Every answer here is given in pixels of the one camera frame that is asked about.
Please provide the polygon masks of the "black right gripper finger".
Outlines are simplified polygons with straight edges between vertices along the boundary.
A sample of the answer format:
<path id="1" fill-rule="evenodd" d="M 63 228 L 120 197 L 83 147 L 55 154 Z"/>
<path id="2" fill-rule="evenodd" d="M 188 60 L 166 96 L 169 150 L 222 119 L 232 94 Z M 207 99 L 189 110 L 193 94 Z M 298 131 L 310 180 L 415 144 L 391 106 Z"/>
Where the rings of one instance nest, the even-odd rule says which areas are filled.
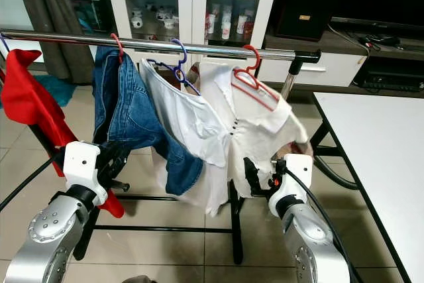
<path id="1" fill-rule="evenodd" d="M 248 182 L 251 195 L 263 195 L 264 190 L 262 189 L 260 182 L 258 182 L 258 169 L 250 158 L 243 158 L 245 179 Z"/>

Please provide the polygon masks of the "white buttoned shirt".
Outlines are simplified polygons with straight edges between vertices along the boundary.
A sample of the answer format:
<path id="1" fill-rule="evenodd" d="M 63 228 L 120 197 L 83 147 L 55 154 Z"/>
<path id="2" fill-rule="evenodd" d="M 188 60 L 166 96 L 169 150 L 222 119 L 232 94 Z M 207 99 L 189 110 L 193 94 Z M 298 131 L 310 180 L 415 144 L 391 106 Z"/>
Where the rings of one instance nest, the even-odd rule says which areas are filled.
<path id="1" fill-rule="evenodd" d="M 242 198 L 251 196 L 243 159 L 250 159 L 265 184 L 272 169 L 270 161 L 278 154 L 312 153 L 305 126 L 279 92 L 221 63 L 201 62 L 197 73 L 194 86 L 231 137 L 228 174 Z"/>

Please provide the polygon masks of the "white cotton top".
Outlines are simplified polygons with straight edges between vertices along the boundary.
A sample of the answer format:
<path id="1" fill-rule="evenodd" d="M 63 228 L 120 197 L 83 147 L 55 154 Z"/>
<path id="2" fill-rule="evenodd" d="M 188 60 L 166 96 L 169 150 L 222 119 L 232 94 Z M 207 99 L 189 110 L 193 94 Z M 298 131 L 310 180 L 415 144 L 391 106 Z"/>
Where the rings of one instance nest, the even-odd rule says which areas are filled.
<path id="1" fill-rule="evenodd" d="M 204 98 L 176 89 L 149 62 L 137 65 L 162 126 L 203 163 L 197 180 L 178 198 L 215 217 L 229 199 L 229 131 Z"/>

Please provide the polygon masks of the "red knit garment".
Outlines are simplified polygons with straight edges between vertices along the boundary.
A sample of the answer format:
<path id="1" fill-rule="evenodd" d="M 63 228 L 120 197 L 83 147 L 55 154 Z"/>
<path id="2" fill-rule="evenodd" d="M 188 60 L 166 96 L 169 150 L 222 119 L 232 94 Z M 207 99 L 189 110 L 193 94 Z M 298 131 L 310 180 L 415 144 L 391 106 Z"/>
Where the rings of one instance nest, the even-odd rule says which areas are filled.
<path id="1" fill-rule="evenodd" d="M 8 53 L 0 100 L 9 119 L 34 128 L 34 135 L 50 156 L 48 163 L 64 177 L 64 147 L 79 140 L 67 126 L 58 102 L 27 70 L 39 57 L 39 50 L 14 49 Z"/>

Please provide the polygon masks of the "red plastic hanger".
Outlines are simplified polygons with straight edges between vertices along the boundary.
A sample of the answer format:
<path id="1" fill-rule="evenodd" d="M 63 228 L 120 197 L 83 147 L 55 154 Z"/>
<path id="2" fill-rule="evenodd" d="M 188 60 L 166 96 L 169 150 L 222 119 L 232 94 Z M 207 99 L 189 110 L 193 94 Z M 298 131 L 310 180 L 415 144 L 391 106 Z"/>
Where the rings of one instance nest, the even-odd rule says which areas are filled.
<path id="1" fill-rule="evenodd" d="M 110 38 L 112 38 L 112 40 L 115 41 L 116 46 L 119 48 L 119 59 L 122 59 L 125 51 L 124 51 L 124 46 L 123 46 L 123 43 L 121 42 L 121 39 L 114 32 L 110 34 Z"/>
<path id="2" fill-rule="evenodd" d="M 258 67 L 260 67 L 260 55 L 258 55 L 257 49 L 249 46 L 249 44 L 248 46 L 243 46 L 243 48 L 249 49 L 254 53 L 255 62 L 254 65 L 248 65 L 248 67 L 245 68 L 234 68 L 231 86 L 256 101 L 257 104 L 262 105 L 268 111 L 273 111 L 279 104 L 279 96 L 273 93 L 272 89 L 266 86 L 266 84 L 263 84 L 254 76 L 254 73 L 252 73 L 253 71 L 257 71 Z"/>

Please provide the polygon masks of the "blue denim jeans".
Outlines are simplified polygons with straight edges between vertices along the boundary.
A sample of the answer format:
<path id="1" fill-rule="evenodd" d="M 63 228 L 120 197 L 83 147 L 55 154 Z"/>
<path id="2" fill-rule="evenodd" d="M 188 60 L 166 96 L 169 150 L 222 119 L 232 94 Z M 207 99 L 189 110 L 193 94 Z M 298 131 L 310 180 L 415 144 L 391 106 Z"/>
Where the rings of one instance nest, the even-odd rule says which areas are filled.
<path id="1" fill-rule="evenodd" d="M 151 146 L 166 159 L 166 192 L 185 194 L 199 179 L 203 160 L 161 124 L 151 95 L 130 56 L 117 47 L 97 48 L 93 69 L 93 142 L 124 152 Z"/>

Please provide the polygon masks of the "teal rug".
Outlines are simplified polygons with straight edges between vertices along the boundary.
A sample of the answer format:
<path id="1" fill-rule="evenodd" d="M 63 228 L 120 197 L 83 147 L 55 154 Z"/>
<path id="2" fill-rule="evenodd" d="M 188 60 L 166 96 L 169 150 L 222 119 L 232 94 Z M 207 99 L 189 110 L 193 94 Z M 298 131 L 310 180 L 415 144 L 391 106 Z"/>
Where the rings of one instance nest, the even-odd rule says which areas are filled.
<path id="1" fill-rule="evenodd" d="M 42 84 L 60 107 L 66 107 L 69 104 L 77 87 L 52 75 L 34 75 L 34 79 Z"/>

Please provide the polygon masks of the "grey robot foot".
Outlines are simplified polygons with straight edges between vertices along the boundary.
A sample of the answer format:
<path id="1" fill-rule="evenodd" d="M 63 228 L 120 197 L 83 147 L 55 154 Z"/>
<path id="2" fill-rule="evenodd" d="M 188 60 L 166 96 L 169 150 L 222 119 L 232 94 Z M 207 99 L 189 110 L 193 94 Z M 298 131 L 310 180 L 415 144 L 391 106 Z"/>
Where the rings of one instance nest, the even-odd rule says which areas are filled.
<path id="1" fill-rule="evenodd" d="M 136 275 L 123 280 L 121 283 L 158 283 L 158 281 L 148 275 Z"/>

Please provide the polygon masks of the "white table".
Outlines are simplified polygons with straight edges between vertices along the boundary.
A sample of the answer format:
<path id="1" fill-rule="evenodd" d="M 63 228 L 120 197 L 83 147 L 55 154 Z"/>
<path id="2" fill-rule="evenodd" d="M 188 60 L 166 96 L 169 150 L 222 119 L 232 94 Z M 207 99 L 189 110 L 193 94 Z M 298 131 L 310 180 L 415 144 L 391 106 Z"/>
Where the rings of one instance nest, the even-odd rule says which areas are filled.
<path id="1" fill-rule="evenodd" d="M 314 93 L 405 283 L 424 283 L 424 98 Z"/>

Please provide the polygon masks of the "white drawer unit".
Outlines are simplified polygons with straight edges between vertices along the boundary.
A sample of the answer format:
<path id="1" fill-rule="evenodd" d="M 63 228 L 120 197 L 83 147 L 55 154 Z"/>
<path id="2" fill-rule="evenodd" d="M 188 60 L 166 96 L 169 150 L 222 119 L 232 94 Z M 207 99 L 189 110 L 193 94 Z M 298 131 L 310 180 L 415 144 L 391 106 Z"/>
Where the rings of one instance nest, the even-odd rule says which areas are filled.
<path id="1" fill-rule="evenodd" d="M 318 63 L 303 63 L 295 84 L 348 86 L 358 69 L 358 56 L 323 53 Z M 263 59 L 258 69 L 258 79 L 264 82 L 285 81 L 292 61 Z"/>

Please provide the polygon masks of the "red bottle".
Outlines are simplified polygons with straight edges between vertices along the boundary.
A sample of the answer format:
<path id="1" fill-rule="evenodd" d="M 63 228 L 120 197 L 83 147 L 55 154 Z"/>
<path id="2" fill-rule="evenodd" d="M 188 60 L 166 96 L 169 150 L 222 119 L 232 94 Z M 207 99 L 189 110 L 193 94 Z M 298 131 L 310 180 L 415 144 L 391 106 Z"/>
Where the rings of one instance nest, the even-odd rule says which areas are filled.
<path id="1" fill-rule="evenodd" d="M 242 38 L 247 43 L 250 44 L 252 38 L 252 28 L 254 28 L 254 20 L 251 17 L 244 16 L 245 21 L 241 24 L 239 30 L 242 31 Z"/>

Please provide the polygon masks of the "white bottle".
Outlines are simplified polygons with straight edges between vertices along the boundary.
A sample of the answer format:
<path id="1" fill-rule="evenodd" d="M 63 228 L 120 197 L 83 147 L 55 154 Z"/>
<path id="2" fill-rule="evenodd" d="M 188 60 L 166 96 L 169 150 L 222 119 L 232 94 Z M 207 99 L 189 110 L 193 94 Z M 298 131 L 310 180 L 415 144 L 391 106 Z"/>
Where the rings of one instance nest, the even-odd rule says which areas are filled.
<path id="1" fill-rule="evenodd" d="M 231 11 L 230 5 L 225 5 L 221 14 L 221 40 L 229 40 L 231 37 Z"/>
<path id="2" fill-rule="evenodd" d="M 208 38 L 209 35 L 214 34 L 214 32 L 215 32 L 215 20 L 216 20 L 216 13 L 214 11 L 208 11 L 208 13 L 205 14 L 205 17 L 204 17 L 204 36 L 206 38 Z"/>

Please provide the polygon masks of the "grey-brown curtain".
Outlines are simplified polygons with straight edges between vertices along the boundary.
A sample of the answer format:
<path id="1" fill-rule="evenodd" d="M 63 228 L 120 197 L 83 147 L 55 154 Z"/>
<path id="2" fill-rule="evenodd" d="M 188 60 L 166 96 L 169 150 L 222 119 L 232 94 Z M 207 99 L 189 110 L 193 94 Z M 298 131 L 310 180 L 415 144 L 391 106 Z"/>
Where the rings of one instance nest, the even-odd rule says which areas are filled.
<path id="1" fill-rule="evenodd" d="M 38 32 L 58 32 L 82 35 L 70 0 L 23 0 L 33 29 Z M 89 46 L 40 42 L 46 71 L 71 84 L 90 84 L 93 80 L 93 55 Z"/>

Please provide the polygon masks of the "black media player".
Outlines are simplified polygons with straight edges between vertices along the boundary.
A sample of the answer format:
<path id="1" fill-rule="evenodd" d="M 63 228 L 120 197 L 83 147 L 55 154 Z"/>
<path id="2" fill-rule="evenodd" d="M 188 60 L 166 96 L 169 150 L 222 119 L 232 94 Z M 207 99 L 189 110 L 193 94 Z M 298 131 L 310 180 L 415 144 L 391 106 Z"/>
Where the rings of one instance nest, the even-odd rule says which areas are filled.
<path id="1" fill-rule="evenodd" d="M 424 90 L 424 61 L 369 58 L 352 83 L 364 89 L 418 92 Z"/>

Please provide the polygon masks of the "dark TV console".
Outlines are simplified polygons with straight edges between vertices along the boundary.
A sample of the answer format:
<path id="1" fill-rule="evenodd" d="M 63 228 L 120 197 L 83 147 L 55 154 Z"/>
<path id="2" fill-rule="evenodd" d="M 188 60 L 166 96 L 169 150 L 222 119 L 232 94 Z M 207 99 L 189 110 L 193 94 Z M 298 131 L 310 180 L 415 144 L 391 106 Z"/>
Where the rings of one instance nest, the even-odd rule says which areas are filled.
<path id="1" fill-rule="evenodd" d="M 280 38 L 268 32 L 264 37 L 266 49 L 302 50 L 302 52 L 348 54 L 358 56 L 358 71 L 363 63 L 369 58 L 397 58 L 403 60 L 424 61 L 424 38 L 399 37 L 396 46 L 388 46 L 386 43 L 376 43 L 366 46 L 366 41 L 372 40 L 373 34 L 363 32 L 349 32 L 342 29 L 327 29 L 317 42 L 298 40 L 297 38 Z M 376 93 L 400 96 L 424 96 L 424 90 L 409 92 L 389 89 L 364 89 L 351 83 L 346 87 L 324 86 L 317 84 L 297 84 L 299 86 L 311 86 L 321 91 L 351 91 L 360 93 Z"/>

